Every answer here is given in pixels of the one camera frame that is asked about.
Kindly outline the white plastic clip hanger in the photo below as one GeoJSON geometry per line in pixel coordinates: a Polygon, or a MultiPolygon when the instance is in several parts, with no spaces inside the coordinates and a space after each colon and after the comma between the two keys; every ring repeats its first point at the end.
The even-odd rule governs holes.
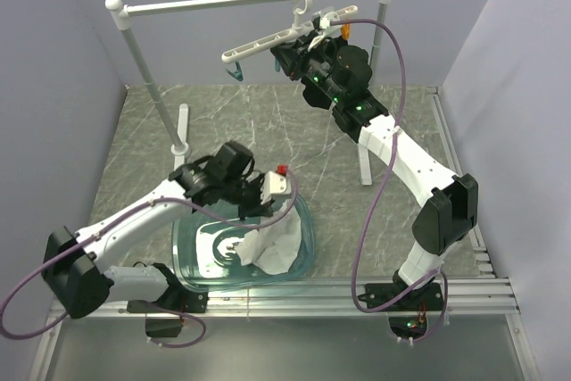
{"type": "MultiPolygon", "coordinates": [[[[315,33],[316,35],[316,31],[313,29],[311,21],[302,22],[302,16],[310,10],[312,5],[313,0],[303,0],[303,3],[298,2],[293,9],[294,22],[290,28],[280,30],[279,32],[259,38],[247,44],[231,48],[221,55],[221,60],[224,63],[240,62],[247,57],[267,51],[270,48],[285,42],[294,41],[299,37],[307,36],[311,33],[315,33]]],[[[325,13],[330,11],[333,11],[331,7],[326,8],[324,11],[319,11],[317,14],[320,12],[325,13]]],[[[340,21],[344,21],[354,17],[358,11],[359,8],[357,5],[349,5],[337,10],[336,12],[339,14],[340,21]]]]}

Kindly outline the aluminium rail frame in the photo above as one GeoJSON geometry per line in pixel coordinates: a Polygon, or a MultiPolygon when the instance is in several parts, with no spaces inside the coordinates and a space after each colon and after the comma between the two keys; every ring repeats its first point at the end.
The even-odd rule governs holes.
{"type": "Polygon", "coordinates": [[[359,182],[357,150],[329,113],[294,85],[162,86],[171,113],[190,107],[196,155],[229,139],[258,164],[291,162],[310,207],[316,260],[299,280],[211,293],[207,336],[163,350],[146,342],[145,317],[125,303],[68,320],[37,356],[43,380],[536,380],[510,282],[498,277],[479,233],[447,260],[447,320],[402,344],[386,315],[358,312],[349,277],[374,191],[359,182]]]}

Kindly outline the silver white clothes rack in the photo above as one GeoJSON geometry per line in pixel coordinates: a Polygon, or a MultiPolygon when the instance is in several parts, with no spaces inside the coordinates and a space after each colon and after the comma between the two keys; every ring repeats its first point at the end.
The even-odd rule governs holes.
{"type": "MultiPolygon", "coordinates": [[[[184,24],[180,33],[173,38],[173,45],[183,52],[183,56],[179,59],[182,65],[186,67],[188,73],[203,79],[207,76],[207,68],[212,66],[215,62],[220,62],[224,66],[234,66],[234,62],[224,63],[221,60],[221,54],[217,54],[216,51],[228,41],[233,31],[240,29],[239,25],[241,23],[246,25],[245,28],[247,30],[252,30],[257,25],[267,23],[267,20],[262,18],[248,19],[249,6],[256,4],[275,4],[279,2],[293,3],[293,13],[293,9],[298,2],[303,3],[303,0],[185,0],[141,5],[128,5],[122,0],[105,0],[105,8],[111,15],[117,30],[122,35],[147,92],[167,130],[172,143],[171,151],[177,165],[180,165],[191,152],[190,136],[188,133],[190,109],[185,105],[181,106],[177,120],[173,120],[168,114],[166,105],[162,100],[159,86],[153,79],[153,74],[137,42],[133,30],[133,20],[136,17],[151,15],[220,10],[220,14],[214,17],[212,23],[204,22],[195,27],[184,24]]],[[[371,47],[365,53],[367,56],[365,66],[372,71],[369,82],[371,86],[376,85],[380,75],[378,65],[382,40],[392,35],[391,31],[385,26],[386,9],[392,0],[377,0],[377,2],[377,17],[372,21],[376,30],[371,47]]],[[[356,21],[355,16],[348,20],[334,22],[334,25],[351,25],[356,21]]],[[[286,29],[290,28],[293,22],[294,14],[291,24],[286,29]]]]}

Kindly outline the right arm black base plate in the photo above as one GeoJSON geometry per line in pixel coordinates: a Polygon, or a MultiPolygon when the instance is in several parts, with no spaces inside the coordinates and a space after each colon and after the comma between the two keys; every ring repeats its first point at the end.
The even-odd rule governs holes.
{"type": "MultiPolygon", "coordinates": [[[[365,292],[358,296],[368,310],[386,304],[405,290],[405,285],[396,283],[367,283],[365,292]]],[[[423,341],[446,320],[449,287],[430,280],[419,289],[404,295],[399,301],[387,306],[384,311],[390,313],[388,318],[392,333],[400,341],[410,344],[423,341]]]]}

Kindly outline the teal transparent plastic basin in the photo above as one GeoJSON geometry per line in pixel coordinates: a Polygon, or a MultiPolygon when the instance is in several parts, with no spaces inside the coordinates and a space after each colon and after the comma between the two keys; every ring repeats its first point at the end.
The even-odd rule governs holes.
{"type": "Polygon", "coordinates": [[[220,202],[211,210],[232,226],[196,212],[175,222],[172,232],[174,271],[180,283],[193,292],[213,292],[260,286],[296,279],[311,268],[315,260],[315,238],[310,211],[302,197],[294,207],[301,219],[302,241],[292,267],[280,275],[268,275],[253,265],[242,266],[236,247],[244,235],[257,229],[244,224],[260,224],[267,218],[239,220],[237,208],[220,202]]]}

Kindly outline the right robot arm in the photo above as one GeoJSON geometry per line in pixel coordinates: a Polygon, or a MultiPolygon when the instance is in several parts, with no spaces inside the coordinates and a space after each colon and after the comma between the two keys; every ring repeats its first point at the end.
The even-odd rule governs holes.
{"type": "Polygon", "coordinates": [[[328,37],[317,46],[301,37],[270,52],[289,79],[303,84],[306,102],[330,109],[338,128],[384,162],[415,197],[420,208],[412,225],[415,243],[393,276],[394,301],[415,308],[447,252],[477,223],[477,181],[437,162],[372,95],[366,50],[343,37],[328,37]]]}

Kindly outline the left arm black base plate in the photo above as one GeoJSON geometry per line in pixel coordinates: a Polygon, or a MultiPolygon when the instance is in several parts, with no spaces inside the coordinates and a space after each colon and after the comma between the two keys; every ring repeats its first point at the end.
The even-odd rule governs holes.
{"type": "Polygon", "coordinates": [[[150,342],[166,348],[183,348],[197,344],[206,334],[206,325],[197,314],[204,314],[209,295],[182,289],[167,292],[157,302],[128,301],[127,313],[145,315],[145,334],[150,342]],[[162,340],[179,339],[183,328],[194,324],[200,328],[198,336],[182,344],[163,343],[162,340]]]}

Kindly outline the white underwear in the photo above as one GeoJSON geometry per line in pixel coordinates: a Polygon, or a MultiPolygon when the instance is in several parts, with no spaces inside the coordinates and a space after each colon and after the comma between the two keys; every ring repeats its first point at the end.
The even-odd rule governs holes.
{"type": "Polygon", "coordinates": [[[236,254],[242,266],[253,265],[268,275],[280,275],[292,267],[301,241],[301,219],[292,208],[279,222],[247,232],[236,254]]]}

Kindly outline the orange plastic clip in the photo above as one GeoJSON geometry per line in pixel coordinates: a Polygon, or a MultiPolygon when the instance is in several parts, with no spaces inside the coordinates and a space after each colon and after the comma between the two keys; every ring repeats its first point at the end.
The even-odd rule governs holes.
{"type": "Polygon", "coordinates": [[[351,25],[350,24],[344,24],[341,27],[341,37],[344,40],[348,40],[350,38],[351,35],[351,25]]]}

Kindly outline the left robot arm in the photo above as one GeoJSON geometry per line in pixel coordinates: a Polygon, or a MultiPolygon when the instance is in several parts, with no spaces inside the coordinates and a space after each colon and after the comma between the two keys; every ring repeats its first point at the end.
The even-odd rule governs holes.
{"type": "Polygon", "coordinates": [[[286,170],[254,170],[252,152],[236,141],[214,155],[176,167],[147,195],[97,224],[72,232],[57,228],[47,238],[41,276],[65,313],[81,319],[115,301],[147,301],[171,311],[183,289],[161,263],[126,268],[117,261],[131,247],[182,217],[185,209],[221,220],[211,210],[224,202],[237,210],[235,225],[253,228],[251,218],[268,227],[279,221],[275,206],[290,199],[293,186],[286,170]]]}

